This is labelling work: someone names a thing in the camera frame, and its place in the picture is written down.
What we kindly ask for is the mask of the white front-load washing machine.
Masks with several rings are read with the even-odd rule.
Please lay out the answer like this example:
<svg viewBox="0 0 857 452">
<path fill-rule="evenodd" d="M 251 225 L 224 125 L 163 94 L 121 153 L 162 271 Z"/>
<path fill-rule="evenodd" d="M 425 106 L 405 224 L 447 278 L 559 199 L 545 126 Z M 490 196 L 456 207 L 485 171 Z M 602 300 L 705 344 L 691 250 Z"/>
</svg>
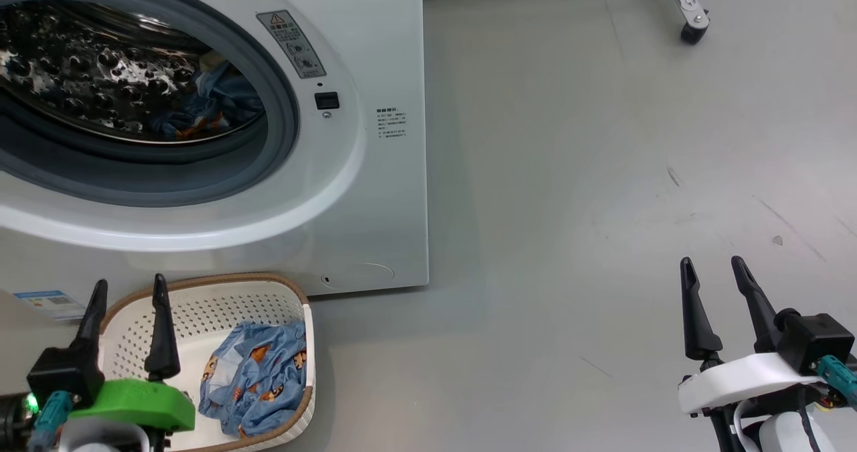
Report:
<svg viewBox="0 0 857 452">
<path fill-rule="evenodd" d="M 256 18 L 283 9 L 326 76 Z M 150 131 L 209 50 L 265 112 Z M 377 138 L 384 108 L 404 137 Z M 99 279 L 115 302 L 157 273 L 267 271 L 309 295 L 428 283 L 422 0 L 0 0 L 0 291 L 86 306 Z"/>
</svg>

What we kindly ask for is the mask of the blue energy label sticker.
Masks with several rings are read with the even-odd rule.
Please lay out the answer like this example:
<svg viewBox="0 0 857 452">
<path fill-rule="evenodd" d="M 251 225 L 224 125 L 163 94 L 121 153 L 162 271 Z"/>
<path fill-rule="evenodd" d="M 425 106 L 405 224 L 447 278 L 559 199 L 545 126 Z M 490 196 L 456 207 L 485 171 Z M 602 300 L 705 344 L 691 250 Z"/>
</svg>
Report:
<svg viewBox="0 0 857 452">
<path fill-rule="evenodd" d="M 85 305 L 81 305 L 59 290 L 27 291 L 12 295 L 53 321 L 79 320 L 83 318 L 86 311 Z"/>
</svg>

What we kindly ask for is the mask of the cream perforated basket brown rim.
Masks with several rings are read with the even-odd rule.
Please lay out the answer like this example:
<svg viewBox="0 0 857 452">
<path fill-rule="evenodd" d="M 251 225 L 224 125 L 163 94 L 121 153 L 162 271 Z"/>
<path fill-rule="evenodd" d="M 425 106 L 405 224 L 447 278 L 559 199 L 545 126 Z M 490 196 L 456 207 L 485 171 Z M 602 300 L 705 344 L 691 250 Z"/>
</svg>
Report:
<svg viewBox="0 0 857 452">
<path fill-rule="evenodd" d="M 291 442 L 309 427 L 316 405 L 316 353 L 308 297 L 290 279 L 275 274 L 208 276 L 168 284 L 181 372 L 172 387 L 200 402 L 204 366 L 233 329 L 243 323 L 302 324 L 306 351 L 297 358 L 304 373 L 296 411 L 269 433 L 242 439 L 223 433 L 218 421 L 198 415 L 195 430 L 175 433 L 168 452 L 267 452 Z M 102 323 L 99 366 L 106 378 L 144 378 L 155 311 L 143 289 L 110 307 Z"/>
</svg>

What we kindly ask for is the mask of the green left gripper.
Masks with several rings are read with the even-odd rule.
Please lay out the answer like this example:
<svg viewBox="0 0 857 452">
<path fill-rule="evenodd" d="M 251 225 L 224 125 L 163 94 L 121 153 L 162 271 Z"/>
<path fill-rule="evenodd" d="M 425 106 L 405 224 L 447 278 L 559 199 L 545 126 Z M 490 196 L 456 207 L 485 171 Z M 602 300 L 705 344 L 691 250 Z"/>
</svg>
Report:
<svg viewBox="0 0 857 452">
<path fill-rule="evenodd" d="M 74 336 L 74 351 L 87 362 L 98 355 L 100 326 L 107 310 L 109 284 L 99 279 Z M 169 290 L 156 274 L 152 305 L 154 323 L 145 361 L 147 381 L 108 380 L 92 406 L 73 407 L 57 441 L 152 441 L 196 427 L 196 407 L 183 391 L 162 382 L 181 372 Z M 28 441 L 41 406 L 31 392 L 0 395 L 0 441 Z"/>
</svg>

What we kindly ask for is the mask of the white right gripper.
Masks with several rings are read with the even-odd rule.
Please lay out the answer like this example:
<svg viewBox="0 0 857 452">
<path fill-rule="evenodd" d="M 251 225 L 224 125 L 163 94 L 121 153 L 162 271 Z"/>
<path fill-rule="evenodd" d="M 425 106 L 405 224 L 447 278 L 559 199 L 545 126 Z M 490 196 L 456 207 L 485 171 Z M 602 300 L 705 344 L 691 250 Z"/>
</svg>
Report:
<svg viewBox="0 0 857 452">
<path fill-rule="evenodd" d="M 740 256 L 730 260 L 738 292 L 746 299 L 756 340 L 750 356 L 714 366 L 678 385 L 680 409 L 686 415 L 701 413 L 732 403 L 779 392 L 793 385 L 816 384 L 822 378 L 796 372 L 777 352 L 775 346 L 781 331 L 775 327 L 775 311 L 768 297 Z M 680 295 L 684 352 L 689 360 L 707 361 L 718 358 L 722 340 L 711 324 L 699 296 L 699 279 L 690 257 L 680 261 Z"/>
</svg>

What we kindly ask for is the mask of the grey warning sticker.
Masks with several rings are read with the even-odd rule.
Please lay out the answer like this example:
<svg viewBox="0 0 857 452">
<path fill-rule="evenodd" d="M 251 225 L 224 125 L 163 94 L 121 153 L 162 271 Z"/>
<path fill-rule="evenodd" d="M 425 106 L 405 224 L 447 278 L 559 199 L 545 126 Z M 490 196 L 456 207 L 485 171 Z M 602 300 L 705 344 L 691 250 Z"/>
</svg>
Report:
<svg viewBox="0 0 857 452">
<path fill-rule="evenodd" d="M 309 79 L 327 75 L 309 38 L 287 10 L 257 13 L 256 18 L 288 56 L 298 77 Z"/>
</svg>

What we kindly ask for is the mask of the small printed text label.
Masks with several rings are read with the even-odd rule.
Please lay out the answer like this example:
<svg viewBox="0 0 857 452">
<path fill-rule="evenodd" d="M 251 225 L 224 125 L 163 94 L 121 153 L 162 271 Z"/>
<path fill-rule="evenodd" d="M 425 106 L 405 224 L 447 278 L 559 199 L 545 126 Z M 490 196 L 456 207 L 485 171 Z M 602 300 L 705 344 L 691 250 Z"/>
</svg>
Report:
<svg viewBox="0 0 857 452">
<path fill-rule="evenodd" d="M 393 137 L 404 137 L 407 134 L 408 115 L 404 110 L 398 108 L 376 109 L 376 134 L 377 138 L 387 139 Z"/>
</svg>

